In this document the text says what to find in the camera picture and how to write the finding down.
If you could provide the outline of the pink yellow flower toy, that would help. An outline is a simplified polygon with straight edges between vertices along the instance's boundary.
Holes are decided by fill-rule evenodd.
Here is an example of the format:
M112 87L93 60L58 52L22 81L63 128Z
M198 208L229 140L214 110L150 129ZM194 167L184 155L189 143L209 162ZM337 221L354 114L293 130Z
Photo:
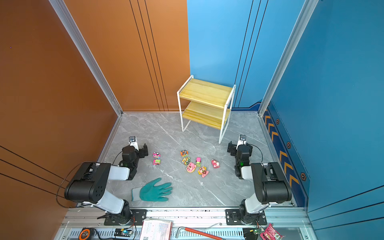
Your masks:
M202 176L202 178L205 178L209 174L209 171L206 167L200 167L198 173Z

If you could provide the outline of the plastic bag with papers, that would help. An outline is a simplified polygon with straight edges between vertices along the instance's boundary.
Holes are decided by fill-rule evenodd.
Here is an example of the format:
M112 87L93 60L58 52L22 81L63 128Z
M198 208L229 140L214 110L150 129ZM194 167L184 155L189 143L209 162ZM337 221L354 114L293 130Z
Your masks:
M146 219L143 221L140 240L170 240L173 222Z

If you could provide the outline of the pink snack packet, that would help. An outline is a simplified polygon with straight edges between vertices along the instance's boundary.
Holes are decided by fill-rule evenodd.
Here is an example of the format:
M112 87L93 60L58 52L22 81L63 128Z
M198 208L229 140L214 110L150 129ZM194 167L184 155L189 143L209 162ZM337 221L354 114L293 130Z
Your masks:
M263 240L282 240L284 238L283 235L275 230L272 224L269 224L268 227L260 233L260 237Z

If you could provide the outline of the pink green toy vehicle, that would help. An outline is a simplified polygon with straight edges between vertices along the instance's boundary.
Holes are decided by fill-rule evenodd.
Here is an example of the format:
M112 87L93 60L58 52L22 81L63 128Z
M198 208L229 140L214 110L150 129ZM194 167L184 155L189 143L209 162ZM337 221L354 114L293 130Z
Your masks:
M200 157L197 157L197 158L196 158L196 166L197 166L198 168L201 167L201 158L200 158Z

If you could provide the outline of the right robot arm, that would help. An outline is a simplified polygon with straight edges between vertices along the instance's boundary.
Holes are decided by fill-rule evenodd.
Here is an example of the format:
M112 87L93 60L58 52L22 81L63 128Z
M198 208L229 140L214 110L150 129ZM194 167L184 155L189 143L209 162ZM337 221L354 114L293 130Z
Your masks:
M251 180L252 195L239 205L239 221L244 225L265 225L264 210L292 200L292 190L279 163L250 163L253 145L240 139L229 142L227 152L235 157L235 175L241 180Z

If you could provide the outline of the orange tape measure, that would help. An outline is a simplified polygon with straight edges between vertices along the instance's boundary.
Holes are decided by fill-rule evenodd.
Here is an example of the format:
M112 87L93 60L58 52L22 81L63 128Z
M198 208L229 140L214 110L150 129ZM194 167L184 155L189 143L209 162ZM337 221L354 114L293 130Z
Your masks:
M79 233L78 240L90 240L93 236L93 230L90 228L83 228Z

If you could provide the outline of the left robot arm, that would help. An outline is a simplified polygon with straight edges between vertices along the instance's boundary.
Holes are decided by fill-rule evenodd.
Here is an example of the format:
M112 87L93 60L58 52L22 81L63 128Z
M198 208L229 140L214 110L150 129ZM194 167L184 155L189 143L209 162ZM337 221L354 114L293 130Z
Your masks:
M129 202L106 190L108 181L131 181L138 168L139 160L148 156L148 146L136 148L133 145L122 149L122 160L116 166L110 163L84 162L67 185L65 199L74 203L85 203L105 212L102 219L109 219L119 225L133 221Z

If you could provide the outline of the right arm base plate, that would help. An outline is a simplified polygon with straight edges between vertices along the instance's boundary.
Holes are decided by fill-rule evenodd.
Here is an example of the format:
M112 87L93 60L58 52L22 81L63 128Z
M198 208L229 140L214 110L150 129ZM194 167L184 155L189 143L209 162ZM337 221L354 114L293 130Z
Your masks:
M239 209L226 209L226 221L227 225L253 225L257 224L266 226L267 218L264 212L258 214L249 214L247 212L241 212Z

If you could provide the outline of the pink strawberry bear toy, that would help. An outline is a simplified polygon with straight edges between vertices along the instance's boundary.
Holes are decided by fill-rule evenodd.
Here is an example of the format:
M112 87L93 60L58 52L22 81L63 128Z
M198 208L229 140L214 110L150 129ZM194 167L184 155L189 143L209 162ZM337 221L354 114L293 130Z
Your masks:
M215 159L211 160L211 164L212 164L214 169L217 169L217 168L220 167L220 163L217 160L215 160Z

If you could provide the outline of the yellow wooden two-tier shelf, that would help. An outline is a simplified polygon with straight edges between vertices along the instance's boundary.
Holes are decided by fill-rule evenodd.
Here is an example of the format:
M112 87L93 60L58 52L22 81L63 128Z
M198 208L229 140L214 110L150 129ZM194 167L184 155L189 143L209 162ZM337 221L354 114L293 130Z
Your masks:
M229 125L236 88L236 85L227 87L190 75L177 91L182 131L185 132L191 122L217 129L220 144Z

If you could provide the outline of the green orange toy truck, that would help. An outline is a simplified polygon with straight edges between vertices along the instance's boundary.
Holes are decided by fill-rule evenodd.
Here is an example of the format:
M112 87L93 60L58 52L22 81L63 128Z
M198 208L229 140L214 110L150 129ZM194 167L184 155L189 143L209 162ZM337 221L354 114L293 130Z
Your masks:
M191 158L190 157L184 157L183 159L182 159L182 163L184 164L184 165L188 165L189 163L191 162Z

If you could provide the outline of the green circuit board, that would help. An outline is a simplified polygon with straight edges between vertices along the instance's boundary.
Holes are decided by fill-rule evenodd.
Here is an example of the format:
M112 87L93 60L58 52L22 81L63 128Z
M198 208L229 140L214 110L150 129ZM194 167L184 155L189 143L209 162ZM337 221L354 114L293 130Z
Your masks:
M115 229L114 236L117 237L125 237L129 238L133 235L133 230L128 229L128 228L123 228L123 229Z

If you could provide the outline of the pink bear toy yellow base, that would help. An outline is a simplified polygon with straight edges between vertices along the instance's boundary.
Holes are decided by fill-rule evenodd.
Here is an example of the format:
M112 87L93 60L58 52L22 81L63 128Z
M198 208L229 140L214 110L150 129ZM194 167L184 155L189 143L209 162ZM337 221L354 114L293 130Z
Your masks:
M187 165L186 170L187 170L188 173L193 173L196 170L196 168L197 168L197 166L194 163L190 162Z

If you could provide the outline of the small board right edge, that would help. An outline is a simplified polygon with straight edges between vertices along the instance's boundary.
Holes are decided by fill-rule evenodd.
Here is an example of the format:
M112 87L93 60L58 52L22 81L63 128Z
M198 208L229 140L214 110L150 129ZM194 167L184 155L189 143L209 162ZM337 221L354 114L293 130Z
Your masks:
M256 230L251 228L243 228L243 236L245 240L257 240L259 238Z

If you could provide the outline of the pink green toy car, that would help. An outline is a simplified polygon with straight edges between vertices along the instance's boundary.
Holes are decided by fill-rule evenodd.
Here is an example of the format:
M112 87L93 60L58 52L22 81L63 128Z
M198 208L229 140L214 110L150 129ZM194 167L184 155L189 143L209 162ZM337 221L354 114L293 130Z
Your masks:
M159 165L161 163L160 159L154 159L153 160L153 165Z

